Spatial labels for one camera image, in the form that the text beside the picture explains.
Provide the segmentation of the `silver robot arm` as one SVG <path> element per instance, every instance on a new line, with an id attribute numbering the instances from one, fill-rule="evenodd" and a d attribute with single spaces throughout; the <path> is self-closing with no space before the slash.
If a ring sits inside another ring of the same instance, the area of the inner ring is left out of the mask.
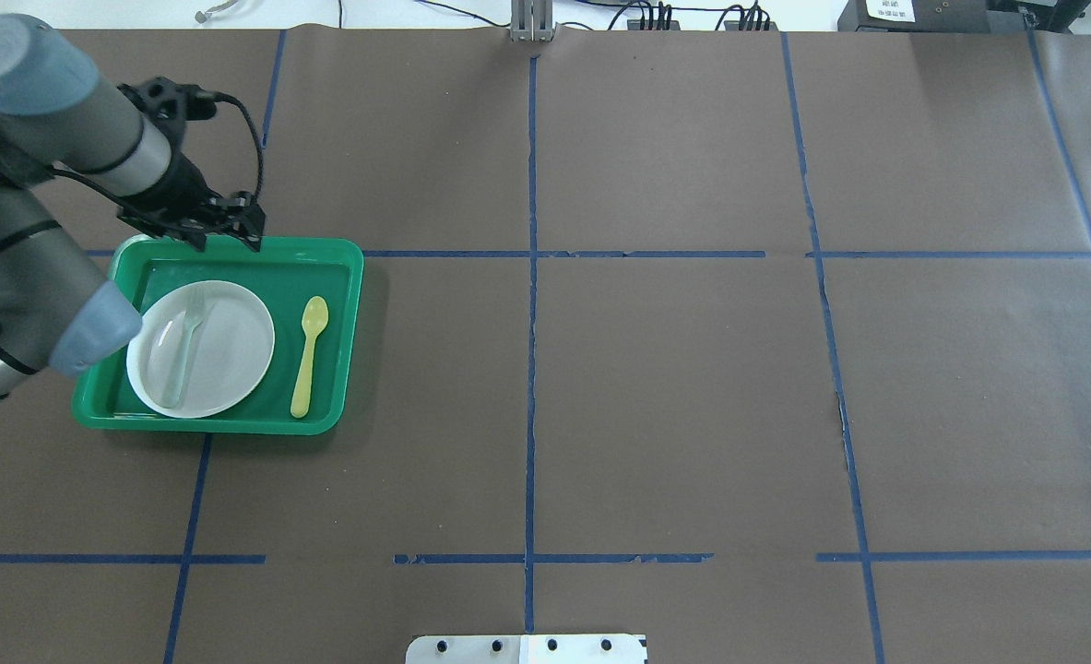
<path id="1" fill-rule="evenodd" d="M 228 104 L 255 150 L 255 185 L 221 195 L 185 156 L 185 126 Z M 116 218 L 197 252 L 209 236 L 261 248 L 261 132 L 229 93 L 164 77 L 106 79 L 89 55 L 29 14 L 0 14 L 0 403 L 47 367 L 79 375 L 112 357 L 143 319 L 34 195 L 55 178 L 110 201 Z"/>

